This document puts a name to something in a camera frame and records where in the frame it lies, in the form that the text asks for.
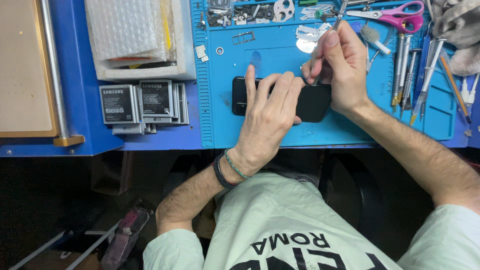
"t-shirt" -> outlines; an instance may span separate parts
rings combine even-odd
[[[395,263],[322,200],[311,183],[257,173],[217,196],[206,259],[197,236],[171,230],[144,251],[146,270],[479,269],[480,216],[442,205]]]

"black leather bracelet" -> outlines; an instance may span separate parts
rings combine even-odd
[[[223,176],[222,174],[222,171],[220,170],[220,158],[223,156],[223,154],[220,154],[218,157],[215,158],[215,160],[213,161],[213,169],[215,171],[215,176],[217,178],[217,180],[220,182],[220,184],[228,189],[228,190],[231,190],[232,188],[235,187],[234,184],[230,184],[226,179],[225,177]]]

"bracelet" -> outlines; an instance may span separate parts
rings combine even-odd
[[[241,177],[243,177],[243,178],[245,178],[245,179],[250,179],[251,176],[245,176],[245,175],[243,175],[243,173],[241,173],[237,168],[235,168],[235,166],[233,165],[232,161],[230,160],[230,157],[228,156],[228,153],[227,153],[228,150],[230,150],[230,149],[225,149],[224,154],[225,154],[225,158],[227,158],[228,163],[230,164],[230,166],[232,166],[232,168],[233,168]]]
[[[215,158],[215,160],[213,161],[212,165],[213,165],[213,169],[215,171],[215,176],[217,178],[217,180],[220,182],[220,184],[228,189],[228,190],[231,190],[232,188],[234,188],[237,184],[232,184],[232,183],[229,183],[225,177],[223,176],[222,174],[222,171],[220,170],[220,158],[223,156],[223,154],[220,154],[218,157]]]

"black smartphone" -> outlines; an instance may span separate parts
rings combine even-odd
[[[275,84],[270,87],[269,93],[272,93]],[[303,122],[318,123],[320,122],[330,106],[332,101],[331,85],[305,86],[301,89],[296,115]],[[245,116],[247,109],[247,87],[245,79],[242,76],[233,78],[232,81],[232,112],[235,115]]]

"man's left hand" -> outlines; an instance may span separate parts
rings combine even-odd
[[[275,84],[270,97],[268,92]],[[247,109],[236,146],[228,151],[241,173],[254,175],[277,153],[283,137],[294,123],[297,101],[305,83],[292,72],[272,74],[255,87],[255,68],[249,65],[245,75]]]

